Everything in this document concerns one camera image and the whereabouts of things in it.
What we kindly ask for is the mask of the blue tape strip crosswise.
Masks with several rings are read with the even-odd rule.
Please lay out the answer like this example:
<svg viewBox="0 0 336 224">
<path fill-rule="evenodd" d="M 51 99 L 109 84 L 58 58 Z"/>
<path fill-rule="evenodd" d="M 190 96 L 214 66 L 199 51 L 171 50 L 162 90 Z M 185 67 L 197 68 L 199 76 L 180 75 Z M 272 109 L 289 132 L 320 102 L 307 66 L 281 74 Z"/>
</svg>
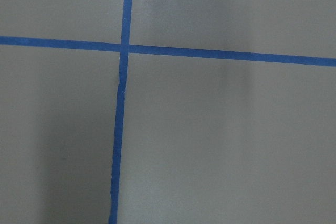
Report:
<svg viewBox="0 0 336 224">
<path fill-rule="evenodd" d="M 159 47 L 159 46 L 145 46 L 145 45 L 128 45 L 124 47 L 120 44 L 113 44 L 107 42 L 58 40 L 58 39 L 12 37 L 12 36 L 1 36 L 1 44 L 13 45 L 13 46 L 78 49 L 78 50 L 108 51 L 108 52 L 120 52 L 122 49 L 125 48 L 128 50 L 128 52 L 135 54 L 183 56 L 183 57 L 198 57 L 198 58 L 211 58 L 211 59 L 230 59 L 230 60 L 260 61 L 260 62 L 335 67 L 334 58 L 261 54 L 255 52 L 235 52 L 235 51 Z"/>
</svg>

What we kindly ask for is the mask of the blue tape strip lengthwise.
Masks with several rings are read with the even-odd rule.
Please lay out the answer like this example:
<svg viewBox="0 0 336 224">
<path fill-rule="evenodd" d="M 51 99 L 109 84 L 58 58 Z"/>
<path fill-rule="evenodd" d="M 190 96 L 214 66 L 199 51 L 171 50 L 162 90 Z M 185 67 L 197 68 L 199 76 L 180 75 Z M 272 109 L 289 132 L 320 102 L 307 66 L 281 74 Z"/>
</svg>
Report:
<svg viewBox="0 0 336 224">
<path fill-rule="evenodd" d="M 111 167 L 111 207 L 108 223 L 117 223 L 119 187 L 120 187 L 120 169 L 125 109 L 125 94 L 127 89 L 128 74 L 128 56 L 130 44 L 132 0 L 123 0 L 121 46 L 119 57 L 119 83 L 117 90 L 116 114 L 114 124 L 113 156 Z"/>
</svg>

